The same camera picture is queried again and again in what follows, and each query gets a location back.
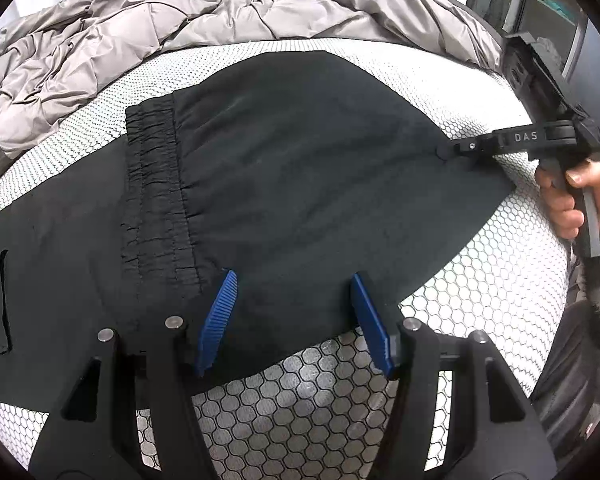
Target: mattress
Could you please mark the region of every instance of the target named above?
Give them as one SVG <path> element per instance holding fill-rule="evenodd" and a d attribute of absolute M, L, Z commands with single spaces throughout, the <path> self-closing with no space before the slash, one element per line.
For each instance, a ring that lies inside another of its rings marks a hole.
<path fill-rule="evenodd" d="M 500 76 L 397 44 L 320 39 L 193 48 L 143 63 L 64 120 L 58 133 L 0 179 L 0 210 L 125 134 L 128 106 L 197 84 L 257 54 L 309 50 L 331 52 L 369 72 L 452 139 L 530 122 Z M 536 164 L 524 154 L 498 161 L 515 192 L 457 256 L 405 298 L 402 312 L 437 332 L 485 330 L 528 395 L 560 321 L 569 255 L 542 209 Z M 451 372 L 440 373 L 427 468 L 444 458 L 452 380 Z M 353 480 L 366 478 L 371 468 L 396 387 L 373 366 L 356 329 L 192 402 L 223 480 Z M 150 412 L 137 417 L 142 459 L 159 468 Z M 24 467 L 45 421 L 46 413 L 0 403 L 0 439 Z"/>

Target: crumpled blanket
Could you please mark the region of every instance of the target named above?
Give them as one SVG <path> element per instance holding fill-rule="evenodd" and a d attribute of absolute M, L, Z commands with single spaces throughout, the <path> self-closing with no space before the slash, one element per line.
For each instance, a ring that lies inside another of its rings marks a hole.
<path fill-rule="evenodd" d="M 405 43 L 490 70 L 502 56 L 448 0 L 64 0 L 0 31 L 0 176 L 149 56 L 323 37 Z"/>

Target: silver screw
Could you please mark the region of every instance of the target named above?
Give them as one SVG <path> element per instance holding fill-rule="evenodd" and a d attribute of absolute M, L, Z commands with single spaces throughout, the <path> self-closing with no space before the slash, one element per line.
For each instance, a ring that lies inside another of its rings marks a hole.
<path fill-rule="evenodd" d="M 169 316 L 164 320 L 164 325 L 167 328 L 180 328 L 184 320 L 180 316 Z"/>
<path fill-rule="evenodd" d="M 477 330 L 474 333 L 474 339 L 480 343 L 481 345 L 485 344 L 489 340 L 489 336 L 487 336 L 486 332 L 482 330 Z"/>
<path fill-rule="evenodd" d="M 106 343 L 107 341 L 111 341 L 113 339 L 113 330 L 110 328 L 103 328 L 98 332 L 98 341 L 102 341 Z"/>
<path fill-rule="evenodd" d="M 422 326 L 422 322 L 414 317 L 408 317 L 402 322 L 402 326 L 405 327 L 407 330 L 415 332 L 416 330 L 420 329 L 420 327 Z"/>

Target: gray wall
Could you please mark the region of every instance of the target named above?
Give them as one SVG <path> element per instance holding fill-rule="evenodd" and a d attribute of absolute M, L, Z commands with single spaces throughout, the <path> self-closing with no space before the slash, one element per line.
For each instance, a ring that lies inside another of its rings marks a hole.
<path fill-rule="evenodd" d="M 583 108 L 600 126 L 600 35 L 591 22 L 587 25 L 570 86 Z"/>

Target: human hand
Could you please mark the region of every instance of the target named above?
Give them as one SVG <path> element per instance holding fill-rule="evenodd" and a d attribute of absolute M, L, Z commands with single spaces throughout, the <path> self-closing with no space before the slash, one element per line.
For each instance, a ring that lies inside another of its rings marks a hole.
<path fill-rule="evenodd" d="M 567 171 L 566 177 L 572 187 L 593 188 L 600 229 L 600 162 L 586 160 L 576 168 Z M 578 235 L 578 228 L 584 224 L 584 214 L 574 209 L 573 196 L 567 191 L 552 187 L 552 176 L 540 167 L 536 169 L 536 182 L 540 186 L 540 195 L 549 208 L 549 218 L 554 223 L 557 235 L 569 240 L 575 238 Z"/>

